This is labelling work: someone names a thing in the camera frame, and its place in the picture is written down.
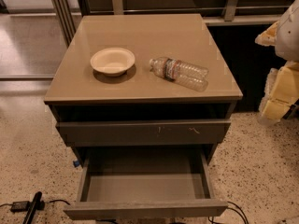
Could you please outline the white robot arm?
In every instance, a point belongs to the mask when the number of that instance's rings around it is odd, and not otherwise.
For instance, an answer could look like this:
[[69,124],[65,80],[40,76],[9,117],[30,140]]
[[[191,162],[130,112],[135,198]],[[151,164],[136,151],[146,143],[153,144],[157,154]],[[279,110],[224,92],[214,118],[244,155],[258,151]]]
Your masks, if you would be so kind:
[[261,46],[275,48],[286,63],[271,68],[259,106],[259,122],[273,125],[287,118],[299,100],[299,0],[295,0],[278,21],[255,38]]

